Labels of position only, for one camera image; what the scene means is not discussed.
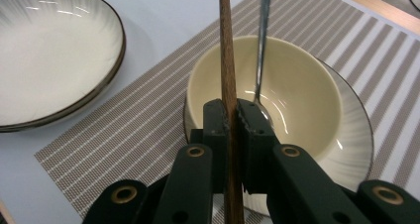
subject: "table surface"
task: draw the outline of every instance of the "table surface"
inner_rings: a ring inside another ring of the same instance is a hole
[[[105,1],[119,13],[130,37],[124,69],[113,85],[86,109],[69,118],[42,128],[0,134],[0,210],[16,223],[81,222],[34,154],[219,17],[218,0]],[[241,1],[231,3],[235,6]],[[343,1],[420,39],[420,20],[390,5],[376,0]]]

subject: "striped placemat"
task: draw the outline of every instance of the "striped placemat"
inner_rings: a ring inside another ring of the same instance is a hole
[[[236,6],[234,35],[256,35],[259,12],[260,0]],[[369,178],[417,190],[410,183],[420,180],[420,43],[341,0],[271,0],[268,35],[325,61],[360,96],[375,140]],[[35,154],[80,216],[116,180],[151,184],[170,171],[186,144],[189,71],[218,42],[214,22]],[[214,203],[213,223],[223,223],[223,198]],[[270,223],[246,215],[247,223]]]

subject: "spoon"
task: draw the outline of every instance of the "spoon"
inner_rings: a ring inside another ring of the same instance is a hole
[[[257,63],[257,81],[256,81],[254,103],[257,104],[257,106],[262,111],[262,114],[265,116],[270,126],[273,127],[268,111],[262,105],[261,100],[260,100],[262,80],[263,80],[263,56],[265,52],[266,28],[268,25],[269,1],[270,0],[262,0],[262,4],[261,4],[260,29],[259,29],[259,51],[258,51],[258,63]]]

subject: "chopstick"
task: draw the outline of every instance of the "chopstick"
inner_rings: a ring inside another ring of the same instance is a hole
[[[242,196],[240,147],[236,139],[236,80],[233,52],[233,36],[230,0],[219,0],[220,44],[222,72],[222,101],[230,126],[227,149],[227,183],[225,188],[225,223],[244,223],[244,203]]]

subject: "white plate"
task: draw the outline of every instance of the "white plate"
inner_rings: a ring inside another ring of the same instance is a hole
[[[55,121],[112,80],[125,52],[103,0],[0,0],[0,132]]]
[[[343,114],[332,149],[317,163],[337,184],[356,191],[367,178],[372,162],[373,135],[370,122],[352,87],[330,66],[324,65],[338,86]],[[186,133],[194,128],[188,109],[184,109],[184,126]],[[260,214],[269,215],[264,194],[244,194],[244,205]]]

